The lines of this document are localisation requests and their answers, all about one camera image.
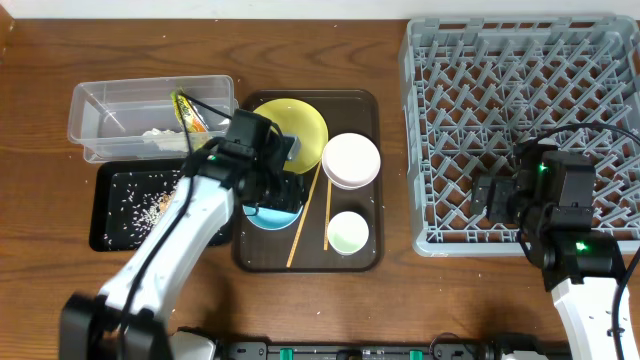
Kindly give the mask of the light blue bowl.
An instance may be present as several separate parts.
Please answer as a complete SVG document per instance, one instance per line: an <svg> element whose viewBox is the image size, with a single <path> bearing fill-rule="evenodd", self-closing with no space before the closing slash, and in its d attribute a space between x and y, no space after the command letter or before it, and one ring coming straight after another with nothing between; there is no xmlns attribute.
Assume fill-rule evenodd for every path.
<svg viewBox="0 0 640 360"><path fill-rule="evenodd" d="M256 227L267 231L282 230L293 224L301 215L268 208L242 207L245 217Z"/></svg>

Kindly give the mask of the green pandan cake wrapper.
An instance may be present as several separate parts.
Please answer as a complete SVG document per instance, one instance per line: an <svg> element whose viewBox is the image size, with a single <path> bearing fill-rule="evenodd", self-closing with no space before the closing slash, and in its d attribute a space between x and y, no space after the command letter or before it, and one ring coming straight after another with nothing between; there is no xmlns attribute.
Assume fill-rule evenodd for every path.
<svg viewBox="0 0 640 360"><path fill-rule="evenodd" d="M170 96L176 117L187 132L206 133L209 131L203 117L183 92L173 91Z"/></svg>

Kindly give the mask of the white tissue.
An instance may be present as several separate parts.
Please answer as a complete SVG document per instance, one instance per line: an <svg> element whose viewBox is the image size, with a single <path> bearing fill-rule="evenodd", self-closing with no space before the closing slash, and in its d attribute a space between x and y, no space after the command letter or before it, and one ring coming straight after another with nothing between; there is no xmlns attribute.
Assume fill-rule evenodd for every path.
<svg viewBox="0 0 640 360"><path fill-rule="evenodd" d="M187 142L183 132L153 128L142 134L142 140L145 144L155 145L160 151L187 151Z"/></svg>

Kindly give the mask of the pink bowl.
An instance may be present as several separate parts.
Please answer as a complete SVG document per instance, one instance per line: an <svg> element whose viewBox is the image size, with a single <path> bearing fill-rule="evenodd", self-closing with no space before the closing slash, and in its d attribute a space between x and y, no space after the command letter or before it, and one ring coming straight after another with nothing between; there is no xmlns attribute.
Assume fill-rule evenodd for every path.
<svg viewBox="0 0 640 360"><path fill-rule="evenodd" d="M334 186L356 190L375 180L381 168L381 157L369 138L357 133L342 133L331 138L324 147L322 168Z"/></svg>

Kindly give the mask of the pale green cup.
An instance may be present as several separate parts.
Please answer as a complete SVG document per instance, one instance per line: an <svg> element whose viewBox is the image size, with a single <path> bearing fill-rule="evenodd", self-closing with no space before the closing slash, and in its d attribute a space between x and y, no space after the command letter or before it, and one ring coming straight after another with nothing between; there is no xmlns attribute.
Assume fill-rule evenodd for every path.
<svg viewBox="0 0 640 360"><path fill-rule="evenodd" d="M363 216L353 211L335 215L328 224L329 245L340 255L349 256L364 248L369 239L369 226Z"/></svg>

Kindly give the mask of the pile of white rice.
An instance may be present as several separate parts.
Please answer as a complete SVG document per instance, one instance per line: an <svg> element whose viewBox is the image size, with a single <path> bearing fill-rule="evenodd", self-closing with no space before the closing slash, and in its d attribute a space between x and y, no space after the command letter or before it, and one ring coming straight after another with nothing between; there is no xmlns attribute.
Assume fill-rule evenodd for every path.
<svg viewBox="0 0 640 360"><path fill-rule="evenodd" d="M106 220L98 239L107 251L137 249L169 207L180 170L115 174L108 187Z"/></svg>

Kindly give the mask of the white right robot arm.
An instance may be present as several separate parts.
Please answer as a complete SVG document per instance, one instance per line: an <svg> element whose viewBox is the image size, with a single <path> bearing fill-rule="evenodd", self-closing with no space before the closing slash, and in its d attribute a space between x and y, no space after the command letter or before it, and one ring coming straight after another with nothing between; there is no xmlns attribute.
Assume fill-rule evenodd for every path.
<svg viewBox="0 0 640 360"><path fill-rule="evenodd" d="M516 240L552 296L575 359L636 359L628 282L639 260L593 229L596 171L590 159L550 146L519 158L512 177L479 175L470 209L514 225Z"/></svg>

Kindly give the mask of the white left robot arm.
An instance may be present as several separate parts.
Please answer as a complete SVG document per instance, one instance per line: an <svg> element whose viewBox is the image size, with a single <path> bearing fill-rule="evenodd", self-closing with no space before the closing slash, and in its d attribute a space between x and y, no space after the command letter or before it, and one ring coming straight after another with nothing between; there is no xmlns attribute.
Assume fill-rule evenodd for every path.
<svg viewBox="0 0 640 360"><path fill-rule="evenodd" d="M59 358L215 358L215 339L193 329L168 332L177 298L237 205L300 210L304 180L284 165L301 152L294 131L235 111L224 136L189 151L168 209L127 264L97 296L69 298L60 317Z"/></svg>

